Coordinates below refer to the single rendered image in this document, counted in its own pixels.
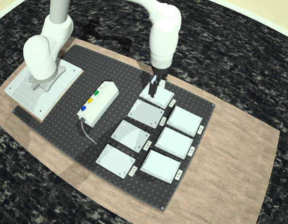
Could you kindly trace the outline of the white button panel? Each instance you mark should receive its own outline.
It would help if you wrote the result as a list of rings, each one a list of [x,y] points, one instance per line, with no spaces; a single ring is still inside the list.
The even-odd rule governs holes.
[[[118,94],[118,89],[113,82],[104,81],[77,113],[80,117],[82,130],[95,144],[97,143],[86,134],[83,123],[93,127]]]

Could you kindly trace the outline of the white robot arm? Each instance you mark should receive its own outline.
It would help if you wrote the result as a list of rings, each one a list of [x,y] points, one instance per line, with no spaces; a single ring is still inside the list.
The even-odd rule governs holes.
[[[127,0],[143,6],[149,13],[153,26],[150,31],[151,64],[166,69],[172,63],[181,27],[180,11],[173,5],[156,0]],[[68,15],[70,0],[50,0],[50,12],[42,33],[27,40],[23,48],[26,65],[32,76],[31,89],[38,87],[48,92],[55,81],[66,71],[56,64],[60,49],[73,31],[73,21]]]

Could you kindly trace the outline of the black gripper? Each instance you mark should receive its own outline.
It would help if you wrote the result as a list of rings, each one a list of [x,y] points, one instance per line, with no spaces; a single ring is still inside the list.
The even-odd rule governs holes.
[[[148,94],[150,95],[150,100],[155,102],[158,84],[159,84],[159,87],[163,89],[165,88],[165,81],[167,81],[166,77],[168,76],[169,67],[166,69],[157,69],[151,65],[151,68],[154,74],[153,74],[153,79],[150,79],[150,86],[149,86]]]

